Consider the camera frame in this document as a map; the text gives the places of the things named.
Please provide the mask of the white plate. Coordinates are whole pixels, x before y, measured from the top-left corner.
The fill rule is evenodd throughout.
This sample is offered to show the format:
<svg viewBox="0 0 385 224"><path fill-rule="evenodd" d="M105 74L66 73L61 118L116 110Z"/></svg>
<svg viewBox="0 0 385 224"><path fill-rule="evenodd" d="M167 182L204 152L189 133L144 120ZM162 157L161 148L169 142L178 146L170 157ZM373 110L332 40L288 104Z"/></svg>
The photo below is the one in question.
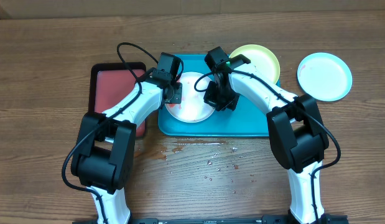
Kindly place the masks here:
<svg viewBox="0 0 385 224"><path fill-rule="evenodd" d="M214 107L204 102L204 92L194 89L195 82L203 76L198 72L185 72L179 79L182 84L181 104L166 104L167 111L184 123L197 123L209 118Z"/></svg>

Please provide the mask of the yellow-green plate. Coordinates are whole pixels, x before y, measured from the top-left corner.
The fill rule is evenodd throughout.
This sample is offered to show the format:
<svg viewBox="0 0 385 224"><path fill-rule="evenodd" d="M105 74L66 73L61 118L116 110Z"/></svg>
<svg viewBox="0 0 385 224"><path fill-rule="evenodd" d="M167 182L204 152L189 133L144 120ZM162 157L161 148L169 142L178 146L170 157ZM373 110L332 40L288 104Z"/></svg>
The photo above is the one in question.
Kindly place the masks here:
<svg viewBox="0 0 385 224"><path fill-rule="evenodd" d="M280 64L277 57L264 46L256 44L243 45L231 52L230 58L239 54L250 59L251 63L273 83L280 77Z"/></svg>

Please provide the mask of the light blue plate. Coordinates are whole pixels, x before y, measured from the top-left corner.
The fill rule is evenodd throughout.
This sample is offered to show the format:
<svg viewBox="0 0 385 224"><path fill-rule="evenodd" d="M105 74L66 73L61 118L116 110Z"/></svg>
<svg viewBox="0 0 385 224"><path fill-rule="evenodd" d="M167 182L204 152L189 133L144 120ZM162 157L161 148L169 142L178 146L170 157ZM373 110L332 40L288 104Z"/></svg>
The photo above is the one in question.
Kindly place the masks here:
<svg viewBox="0 0 385 224"><path fill-rule="evenodd" d="M325 52L306 56L298 66L297 80L304 92L320 101L338 101L353 85L347 64L336 55Z"/></svg>

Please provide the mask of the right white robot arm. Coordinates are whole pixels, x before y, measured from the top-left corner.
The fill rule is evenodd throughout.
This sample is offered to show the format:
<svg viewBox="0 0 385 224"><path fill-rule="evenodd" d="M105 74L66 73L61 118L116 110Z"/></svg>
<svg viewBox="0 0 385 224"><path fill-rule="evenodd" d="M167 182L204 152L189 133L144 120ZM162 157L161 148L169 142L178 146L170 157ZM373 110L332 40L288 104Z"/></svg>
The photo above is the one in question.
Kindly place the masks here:
<svg viewBox="0 0 385 224"><path fill-rule="evenodd" d="M329 140L316 100L280 88L246 56L230 58L221 47L210 50L205 63L214 79L204 91L204 102L217 111L235 110L244 96L266 115L271 151L288 173L292 221L323 223L319 173Z"/></svg>

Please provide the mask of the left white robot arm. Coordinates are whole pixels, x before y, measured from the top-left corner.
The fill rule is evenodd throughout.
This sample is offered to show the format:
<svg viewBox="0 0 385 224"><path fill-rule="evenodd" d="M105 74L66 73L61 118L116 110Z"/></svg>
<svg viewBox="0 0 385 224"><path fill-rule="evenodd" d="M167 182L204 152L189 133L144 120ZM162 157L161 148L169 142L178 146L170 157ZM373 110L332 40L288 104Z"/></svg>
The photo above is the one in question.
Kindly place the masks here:
<svg viewBox="0 0 385 224"><path fill-rule="evenodd" d="M96 223L129 223L124 186L132 169L137 127L165 104L181 102L183 62L162 53L157 66L135 78L132 91L112 108L84 115L62 179L93 196Z"/></svg>

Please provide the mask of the teal plastic tray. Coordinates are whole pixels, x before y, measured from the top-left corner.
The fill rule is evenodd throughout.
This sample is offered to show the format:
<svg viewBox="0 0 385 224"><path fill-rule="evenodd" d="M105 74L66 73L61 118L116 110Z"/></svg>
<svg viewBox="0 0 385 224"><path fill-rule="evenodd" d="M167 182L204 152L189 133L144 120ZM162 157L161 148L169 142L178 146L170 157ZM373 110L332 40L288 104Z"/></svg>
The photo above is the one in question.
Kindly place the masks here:
<svg viewBox="0 0 385 224"><path fill-rule="evenodd" d="M205 55L177 54L184 62L185 72L208 73ZM167 109L159 110L158 127L169 136L268 137L266 115L243 96L234 111L214 111L198 123L184 123L175 119Z"/></svg>

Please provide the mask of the black tray with red liquid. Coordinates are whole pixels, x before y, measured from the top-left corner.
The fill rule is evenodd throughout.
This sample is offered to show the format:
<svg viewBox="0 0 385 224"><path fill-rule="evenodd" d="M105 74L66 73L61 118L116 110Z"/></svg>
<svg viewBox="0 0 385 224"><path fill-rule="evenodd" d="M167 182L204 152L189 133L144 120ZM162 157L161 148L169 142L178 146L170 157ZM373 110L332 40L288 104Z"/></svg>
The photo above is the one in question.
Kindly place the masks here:
<svg viewBox="0 0 385 224"><path fill-rule="evenodd" d="M122 63L98 63L91 68L88 112L102 113L118 104L136 84Z"/></svg>

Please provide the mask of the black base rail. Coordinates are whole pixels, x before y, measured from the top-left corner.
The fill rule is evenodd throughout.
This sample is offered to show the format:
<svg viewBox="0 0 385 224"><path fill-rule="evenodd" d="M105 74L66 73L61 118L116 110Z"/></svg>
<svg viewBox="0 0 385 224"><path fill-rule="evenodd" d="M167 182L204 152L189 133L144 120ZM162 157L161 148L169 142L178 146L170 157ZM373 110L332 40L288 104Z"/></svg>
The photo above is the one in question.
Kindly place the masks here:
<svg viewBox="0 0 385 224"><path fill-rule="evenodd" d="M73 224L97 224L98 221L89 220L73 222ZM298 223L292 220L292 215L263 215L261 218L225 218L225 219L178 219L158 220L156 218L132 218L129 224L286 224ZM324 214L320 218L322 224L349 224L345 215Z"/></svg>

